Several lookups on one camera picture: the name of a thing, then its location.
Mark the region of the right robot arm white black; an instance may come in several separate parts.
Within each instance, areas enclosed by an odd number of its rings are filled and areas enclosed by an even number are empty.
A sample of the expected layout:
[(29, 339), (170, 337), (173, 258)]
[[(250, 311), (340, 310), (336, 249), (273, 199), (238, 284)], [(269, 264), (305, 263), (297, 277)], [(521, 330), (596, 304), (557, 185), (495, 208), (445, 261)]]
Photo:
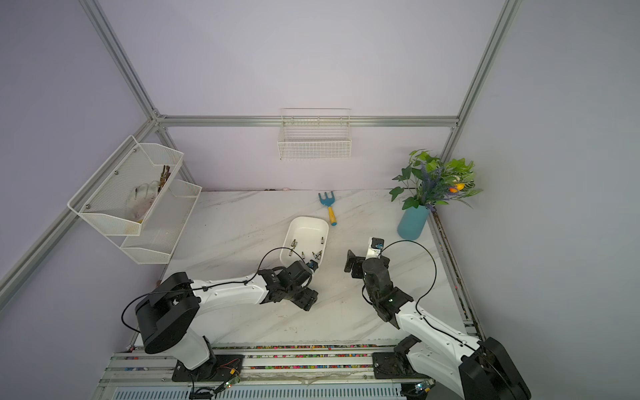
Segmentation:
[(406, 334), (391, 353), (373, 355), (377, 379), (418, 381), (408, 398), (424, 399), (441, 383), (462, 399), (530, 399), (532, 394), (506, 348), (496, 339), (466, 335), (424, 311), (396, 287), (388, 258), (349, 252), (345, 270), (363, 280), (377, 315)]

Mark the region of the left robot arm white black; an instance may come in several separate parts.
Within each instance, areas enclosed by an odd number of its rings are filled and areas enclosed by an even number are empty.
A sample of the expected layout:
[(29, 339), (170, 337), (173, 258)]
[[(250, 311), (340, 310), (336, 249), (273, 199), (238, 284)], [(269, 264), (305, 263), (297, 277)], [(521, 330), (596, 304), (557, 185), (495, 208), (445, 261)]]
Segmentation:
[(218, 361), (210, 341), (191, 328), (193, 320), (224, 308), (281, 301), (308, 312), (318, 300), (318, 293), (309, 287), (317, 269), (315, 262), (296, 261), (219, 281), (193, 280), (185, 272), (175, 273), (142, 296), (135, 307), (144, 351), (173, 357), (190, 372), (213, 371)]

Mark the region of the white plastic storage box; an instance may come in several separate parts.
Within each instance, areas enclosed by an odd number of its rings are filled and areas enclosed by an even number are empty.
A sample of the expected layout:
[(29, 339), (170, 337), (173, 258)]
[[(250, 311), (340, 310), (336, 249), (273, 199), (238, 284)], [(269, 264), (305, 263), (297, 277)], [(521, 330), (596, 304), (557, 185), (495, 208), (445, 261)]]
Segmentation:
[[(329, 224), (321, 218), (312, 217), (297, 217), (291, 221), (283, 248), (280, 250), (279, 259), (280, 262), (288, 267), (291, 263), (299, 261), (301, 252), (305, 254), (305, 262), (315, 260), (320, 266), (323, 262), (323, 256), (321, 260), (316, 260), (313, 257), (313, 253), (323, 252), (326, 249), (328, 242)], [(324, 245), (321, 244), (321, 237), (326, 238)], [(290, 244), (296, 239), (298, 244), (295, 249), (291, 250)]]

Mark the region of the teal vase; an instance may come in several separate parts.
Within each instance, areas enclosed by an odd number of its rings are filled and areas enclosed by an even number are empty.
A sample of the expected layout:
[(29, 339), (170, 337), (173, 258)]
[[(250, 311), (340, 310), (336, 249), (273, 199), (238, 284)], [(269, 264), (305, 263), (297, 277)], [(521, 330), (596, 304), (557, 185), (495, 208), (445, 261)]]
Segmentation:
[(400, 238), (412, 241), (420, 238), (430, 213), (425, 206), (406, 209), (397, 228)]

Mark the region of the green artificial plant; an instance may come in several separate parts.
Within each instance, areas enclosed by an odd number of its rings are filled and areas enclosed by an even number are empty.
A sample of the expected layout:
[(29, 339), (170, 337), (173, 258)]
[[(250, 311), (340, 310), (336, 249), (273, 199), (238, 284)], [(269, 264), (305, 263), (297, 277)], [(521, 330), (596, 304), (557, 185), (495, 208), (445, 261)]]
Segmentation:
[(414, 150), (408, 165), (393, 178), (398, 185), (389, 192), (391, 201), (405, 195), (402, 210), (426, 208), (460, 202), (470, 207), (467, 198), (483, 190), (475, 182), (474, 162), (465, 158), (443, 161), (425, 149)]

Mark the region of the brown twigs in shelf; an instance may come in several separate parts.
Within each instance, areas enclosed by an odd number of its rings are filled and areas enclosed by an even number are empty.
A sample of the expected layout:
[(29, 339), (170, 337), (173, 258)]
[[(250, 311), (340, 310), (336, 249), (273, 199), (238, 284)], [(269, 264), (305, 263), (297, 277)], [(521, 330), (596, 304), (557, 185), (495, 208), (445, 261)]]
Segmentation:
[(163, 187), (166, 185), (167, 181), (171, 176), (171, 167), (169, 165), (163, 166), (163, 171), (161, 172), (160, 179), (158, 181), (158, 193), (161, 193)]

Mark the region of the clear glass in shelf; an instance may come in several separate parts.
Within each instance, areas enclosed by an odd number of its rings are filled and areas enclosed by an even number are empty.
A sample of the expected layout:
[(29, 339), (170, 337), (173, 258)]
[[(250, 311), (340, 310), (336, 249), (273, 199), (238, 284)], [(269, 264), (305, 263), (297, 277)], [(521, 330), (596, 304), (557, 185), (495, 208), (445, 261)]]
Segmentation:
[(141, 223), (158, 196), (158, 181), (143, 183), (134, 188), (125, 203), (125, 218)]

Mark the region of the white mesh two-tier shelf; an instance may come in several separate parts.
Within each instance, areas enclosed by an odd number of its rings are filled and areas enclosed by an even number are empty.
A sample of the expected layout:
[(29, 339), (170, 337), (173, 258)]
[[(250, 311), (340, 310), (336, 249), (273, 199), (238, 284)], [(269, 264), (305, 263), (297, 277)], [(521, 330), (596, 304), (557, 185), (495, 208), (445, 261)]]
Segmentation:
[(167, 265), (201, 194), (183, 153), (128, 137), (68, 208), (137, 264)]

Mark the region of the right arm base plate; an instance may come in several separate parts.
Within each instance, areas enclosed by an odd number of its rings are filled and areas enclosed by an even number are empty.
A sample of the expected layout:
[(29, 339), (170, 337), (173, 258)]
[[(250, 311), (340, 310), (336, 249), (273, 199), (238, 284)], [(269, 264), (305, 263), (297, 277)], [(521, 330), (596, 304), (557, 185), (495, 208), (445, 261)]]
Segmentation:
[(374, 353), (373, 375), (376, 379), (417, 379), (425, 378), (411, 366), (404, 353)]

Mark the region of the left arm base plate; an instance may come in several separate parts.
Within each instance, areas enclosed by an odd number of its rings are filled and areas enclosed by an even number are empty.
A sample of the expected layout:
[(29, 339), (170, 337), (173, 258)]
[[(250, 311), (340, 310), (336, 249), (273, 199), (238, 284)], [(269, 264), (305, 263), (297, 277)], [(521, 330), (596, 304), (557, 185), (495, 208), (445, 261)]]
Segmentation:
[(195, 370), (187, 369), (178, 361), (173, 370), (172, 381), (177, 383), (227, 382), (240, 375), (244, 359), (245, 356), (240, 354), (215, 355), (213, 361), (206, 361)]

